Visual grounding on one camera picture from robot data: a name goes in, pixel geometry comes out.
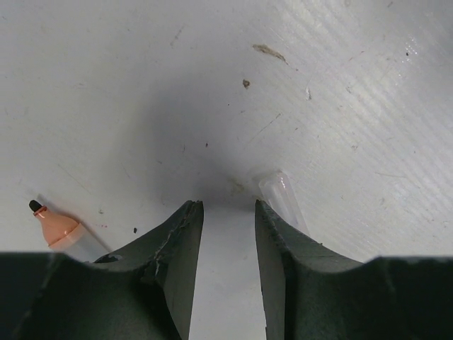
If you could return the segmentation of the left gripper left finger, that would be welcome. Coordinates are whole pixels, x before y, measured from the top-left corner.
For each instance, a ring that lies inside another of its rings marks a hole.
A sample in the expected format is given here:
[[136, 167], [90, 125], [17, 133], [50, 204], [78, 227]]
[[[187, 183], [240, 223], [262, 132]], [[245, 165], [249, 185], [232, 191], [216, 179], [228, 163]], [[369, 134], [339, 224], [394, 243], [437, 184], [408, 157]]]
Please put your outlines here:
[[93, 263], [1, 254], [2, 339], [187, 339], [204, 218], [187, 201]]

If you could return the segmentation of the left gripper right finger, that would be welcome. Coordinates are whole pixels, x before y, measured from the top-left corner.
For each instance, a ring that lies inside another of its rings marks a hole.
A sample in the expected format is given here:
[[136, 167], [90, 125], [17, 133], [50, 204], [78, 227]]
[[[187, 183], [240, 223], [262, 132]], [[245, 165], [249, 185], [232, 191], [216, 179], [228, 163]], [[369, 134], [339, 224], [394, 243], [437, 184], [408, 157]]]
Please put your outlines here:
[[256, 202], [256, 247], [268, 339], [451, 339], [452, 258], [360, 263]]

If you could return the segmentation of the clear pen cap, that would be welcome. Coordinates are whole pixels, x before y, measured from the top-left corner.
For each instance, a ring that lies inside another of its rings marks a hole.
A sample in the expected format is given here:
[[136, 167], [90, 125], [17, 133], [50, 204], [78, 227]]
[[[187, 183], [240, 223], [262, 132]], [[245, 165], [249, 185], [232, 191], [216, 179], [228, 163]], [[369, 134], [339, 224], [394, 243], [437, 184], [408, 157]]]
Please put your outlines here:
[[289, 177], [282, 171], [264, 176], [258, 187], [264, 201], [289, 225], [309, 236], [302, 211], [292, 189]]

